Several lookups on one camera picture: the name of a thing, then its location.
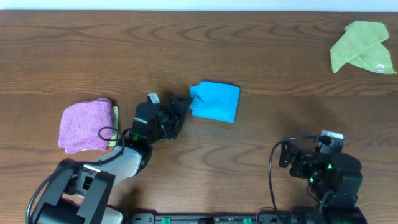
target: wood grain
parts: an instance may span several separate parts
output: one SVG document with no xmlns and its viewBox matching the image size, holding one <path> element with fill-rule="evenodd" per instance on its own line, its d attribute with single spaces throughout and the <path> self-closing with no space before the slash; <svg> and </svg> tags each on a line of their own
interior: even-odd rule
<svg viewBox="0 0 398 224">
<path fill-rule="evenodd" d="M 67 157 L 57 145 L 66 107 L 108 97 L 127 128 L 146 94 L 187 95 L 211 80 L 241 87 L 236 122 L 187 115 L 180 137 L 158 142 L 147 168 L 114 188 L 110 204 L 255 213 L 271 205 L 271 147 L 330 129 L 345 134 L 344 151 L 362 162 L 358 206 L 368 222 L 395 223 L 398 78 L 352 65 L 332 73 L 329 49 L 353 21 L 383 22 L 383 44 L 397 62 L 397 14 L 1 11 L 0 222 L 23 223 L 32 193 Z M 280 209 L 313 203 L 305 181 L 273 167 Z"/>
</svg>

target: microfiber towel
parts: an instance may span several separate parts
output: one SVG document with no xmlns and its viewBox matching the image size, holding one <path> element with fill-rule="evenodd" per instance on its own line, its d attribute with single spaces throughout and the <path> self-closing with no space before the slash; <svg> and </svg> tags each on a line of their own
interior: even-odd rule
<svg viewBox="0 0 398 224">
<path fill-rule="evenodd" d="M 97 99 L 71 105 L 62 114 L 58 145 L 65 153 L 73 154 L 84 149 L 106 150 L 108 142 L 98 137 L 98 131 L 113 126 L 113 109 L 109 99 Z M 111 129 L 104 129 L 102 137 L 111 138 Z"/>
<path fill-rule="evenodd" d="M 239 87 L 223 83 L 201 82 L 191 86 L 192 115 L 234 123 L 239 92 Z"/>
<path fill-rule="evenodd" d="M 334 73 L 347 62 L 371 72 L 396 73 L 390 53 L 381 44 L 389 38 L 384 24 L 355 21 L 344 30 L 343 36 L 330 49 L 331 69 Z"/>
<path fill-rule="evenodd" d="M 113 128 L 119 129 L 119 107 L 117 107 L 117 106 L 113 107 L 113 115 L 114 115 Z M 113 131 L 113 135 L 112 135 L 111 139 L 116 140 L 117 137 L 118 137 L 118 132 Z M 115 145 L 116 145 L 116 141 L 110 141 L 108 144 L 108 146 L 115 146 Z"/>
</svg>

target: yellow-green towel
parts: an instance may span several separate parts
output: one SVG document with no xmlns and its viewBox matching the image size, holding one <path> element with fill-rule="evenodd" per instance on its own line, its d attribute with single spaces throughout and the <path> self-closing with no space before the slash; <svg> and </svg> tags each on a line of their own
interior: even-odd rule
<svg viewBox="0 0 398 224">
<path fill-rule="evenodd" d="M 112 107 L 112 109 L 113 109 L 113 115 L 114 115 L 113 128 L 119 129 L 119 107 L 114 106 L 114 107 Z M 113 135 L 112 135 L 111 139 L 116 140 L 117 137 L 118 137 L 118 132 L 113 131 Z M 116 141 L 110 141 L 108 144 L 108 146 L 115 146 L 115 145 L 116 145 Z"/>
<path fill-rule="evenodd" d="M 389 37 L 384 24 L 355 21 L 344 30 L 343 36 L 330 49 L 331 69 L 334 73 L 347 62 L 371 72 L 396 73 L 390 53 L 381 44 Z"/>
</svg>

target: black cable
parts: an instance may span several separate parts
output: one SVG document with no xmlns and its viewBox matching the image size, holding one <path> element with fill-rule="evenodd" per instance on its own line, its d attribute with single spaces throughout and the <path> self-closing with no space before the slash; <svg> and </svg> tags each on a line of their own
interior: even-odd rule
<svg viewBox="0 0 398 224">
<path fill-rule="evenodd" d="M 325 204 L 325 201 L 327 200 L 327 198 L 329 197 L 329 195 L 334 194 L 335 191 L 334 190 L 328 190 L 322 197 L 321 203 L 319 204 L 318 207 L 318 211 L 319 214 L 322 214 L 322 209 L 323 209 L 323 205 Z"/>
<path fill-rule="evenodd" d="M 116 131 L 118 135 L 120 135 L 120 138 L 118 139 L 118 135 L 116 135 L 116 139 L 105 139 L 101 136 L 101 132 L 104 129 L 112 129 L 113 131 Z M 98 131 L 98 137 L 101 138 L 102 140 L 105 141 L 121 141 L 122 144 L 122 148 L 120 149 L 120 151 L 115 154 L 114 156 L 107 158 L 105 160 L 98 160 L 96 162 L 91 162 L 91 161 L 83 161 L 83 162 L 74 162 L 72 164 L 68 164 L 65 167 L 62 167 L 60 169 L 57 169 L 56 171 L 54 171 L 54 173 L 52 173 L 50 176 L 48 176 L 43 182 L 42 184 L 40 184 L 40 186 L 37 188 L 37 190 L 35 191 L 35 193 L 33 194 L 28 206 L 27 206 L 27 210 L 26 210 L 26 224 L 30 224 L 31 223 L 31 219 L 32 217 L 30 216 L 30 211 L 32 210 L 33 204 L 35 202 L 35 199 L 37 198 L 37 196 L 39 195 L 39 193 L 42 191 L 42 189 L 54 178 L 56 178 L 58 175 L 60 175 L 62 172 L 64 172 L 67 169 L 70 168 L 78 168 L 78 167 L 83 167 L 84 165 L 95 165 L 95 166 L 100 166 L 102 164 L 111 162 L 112 160 L 116 159 L 117 157 L 119 157 L 124 150 L 125 144 L 126 144 L 126 140 L 124 139 L 124 135 L 122 132 L 120 132 L 119 130 L 117 130 L 116 128 L 113 127 L 103 127 Z"/>
<path fill-rule="evenodd" d="M 312 199 L 314 199 L 314 201 L 315 201 L 316 203 L 319 203 L 318 199 L 315 198 L 315 197 L 310 193 L 310 188 L 307 187 L 306 190 L 307 190 L 308 195 L 309 195 Z"/>
<path fill-rule="evenodd" d="M 316 136 L 297 136 L 297 137 L 291 137 L 291 138 L 287 138 L 287 139 L 283 139 L 280 140 L 271 150 L 271 154 L 269 156 L 269 165 L 268 165 L 268 182 L 269 182 L 269 191 L 271 192 L 271 199 L 272 199 L 272 204 L 274 206 L 274 210 L 275 210 L 275 214 L 278 216 L 279 220 L 282 223 L 287 223 L 288 220 L 286 220 L 285 218 L 282 217 L 282 215 L 280 215 L 277 207 L 276 207 L 276 203 L 275 203 L 275 197 L 274 197 L 274 191 L 272 190 L 272 181 L 271 181 L 271 165 L 272 165 L 272 157 L 274 156 L 274 152 L 277 149 L 277 147 L 287 141 L 291 141 L 291 140 L 295 140 L 295 139 L 312 139 L 312 140 L 317 140 Z"/>
<path fill-rule="evenodd" d="M 260 213 L 261 213 L 264 209 L 266 209 L 266 208 L 270 208 L 270 209 L 272 209 L 272 210 L 275 210 L 275 209 L 272 208 L 271 206 L 264 206 L 264 207 L 260 208 L 260 210 L 259 210 L 259 211 L 257 212 L 257 214 L 256 214 L 256 221 L 257 221 L 258 223 L 260 223 L 260 224 L 262 224 L 262 221 L 259 220 L 259 215 L 260 215 Z"/>
</svg>

